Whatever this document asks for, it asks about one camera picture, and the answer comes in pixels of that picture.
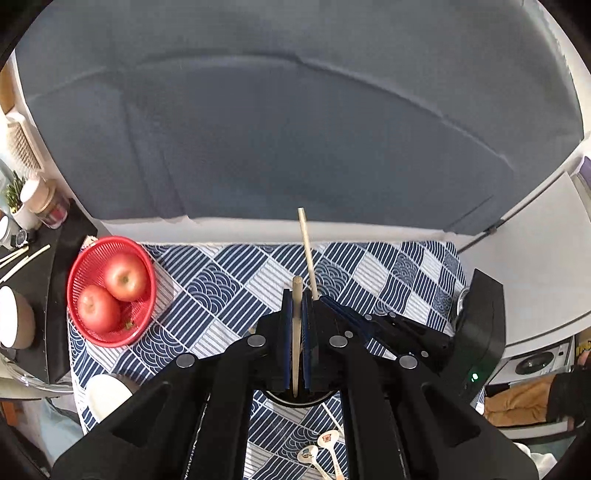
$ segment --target black shelf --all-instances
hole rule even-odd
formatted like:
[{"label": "black shelf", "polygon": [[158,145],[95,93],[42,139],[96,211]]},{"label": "black shelf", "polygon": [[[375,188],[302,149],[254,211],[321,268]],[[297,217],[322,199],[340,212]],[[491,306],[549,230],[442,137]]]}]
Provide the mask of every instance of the black shelf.
[{"label": "black shelf", "polygon": [[[33,308],[35,339],[27,349],[0,347],[0,352],[46,383],[55,383],[70,371],[66,285],[70,268],[88,235],[96,235],[96,228],[72,201],[64,224],[57,230],[43,225],[38,231],[37,240],[29,247],[28,255],[47,244],[51,248],[5,283],[23,295]],[[4,247],[0,248],[0,256],[7,253]],[[16,263],[12,262],[0,269],[0,277]]]}]

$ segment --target tablecloth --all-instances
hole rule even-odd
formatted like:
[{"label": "tablecloth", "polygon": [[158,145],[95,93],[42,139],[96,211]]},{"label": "tablecloth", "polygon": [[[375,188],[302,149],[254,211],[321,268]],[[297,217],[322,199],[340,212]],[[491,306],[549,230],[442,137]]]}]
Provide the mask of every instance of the tablecloth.
[{"label": "tablecloth", "polygon": [[[113,372],[142,384],[183,352],[199,358],[221,353],[248,335],[262,315],[281,308],[283,289],[291,287],[294,275],[308,281],[304,249],[298,244],[143,247],[154,260],[158,295],[153,322],[139,341],[101,348],[85,341],[69,320],[74,397],[85,432],[96,425],[85,397],[92,376]],[[361,314],[393,311],[453,334],[447,319],[453,297],[465,286],[453,244],[332,242],[314,245],[313,259],[322,294]],[[374,340],[368,349],[390,355]],[[342,424],[339,395],[325,403]],[[298,463],[296,455],[334,427],[322,406],[285,408],[255,392],[244,478],[321,478],[315,469]],[[335,450],[346,475],[342,440]],[[320,450],[318,461],[334,472],[327,450]]]}]

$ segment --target white ceramic spoon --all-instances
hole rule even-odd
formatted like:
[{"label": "white ceramic spoon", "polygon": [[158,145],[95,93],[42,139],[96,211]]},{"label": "white ceramic spoon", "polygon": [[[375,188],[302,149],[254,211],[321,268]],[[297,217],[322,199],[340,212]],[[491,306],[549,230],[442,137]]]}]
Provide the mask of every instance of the white ceramic spoon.
[{"label": "white ceramic spoon", "polygon": [[332,480],[329,474],[326,473],[320,465],[318,465],[318,462],[316,461],[317,455],[318,447],[316,445],[308,445],[307,447],[302,448],[302,450],[299,451],[299,453],[297,454],[297,459],[300,463],[311,463],[312,465],[314,465],[314,467],[316,467],[316,470],[320,472],[324,480]]},{"label": "white ceramic spoon", "polygon": [[335,467],[336,480],[345,480],[335,453],[335,443],[339,439],[339,436],[340,433],[338,430],[324,432],[318,437],[318,446],[320,448],[326,448],[330,452],[330,457],[333,459],[333,465]]}]

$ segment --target potted plant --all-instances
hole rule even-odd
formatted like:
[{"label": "potted plant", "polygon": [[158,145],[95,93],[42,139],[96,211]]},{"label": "potted plant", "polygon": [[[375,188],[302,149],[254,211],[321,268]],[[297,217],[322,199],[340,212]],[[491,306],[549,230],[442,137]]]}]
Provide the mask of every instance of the potted plant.
[{"label": "potted plant", "polygon": [[39,218],[31,213],[21,202],[21,190],[25,184],[25,179],[19,177],[17,172],[13,171],[14,180],[6,189],[6,201],[10,207],[10,213],[19,226],[25,230],[33,230],[41,225]]}]

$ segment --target gray wall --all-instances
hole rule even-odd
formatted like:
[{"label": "gray wall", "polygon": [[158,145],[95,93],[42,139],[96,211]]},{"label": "gray wall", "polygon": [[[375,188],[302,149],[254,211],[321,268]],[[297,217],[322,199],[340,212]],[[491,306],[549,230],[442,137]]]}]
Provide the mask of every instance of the gray wall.
[{"label": "gray wall", "polygon": [[39,130],[96,218],[474,234],[583,137],[517,0],[55,0],[17,47]]}]

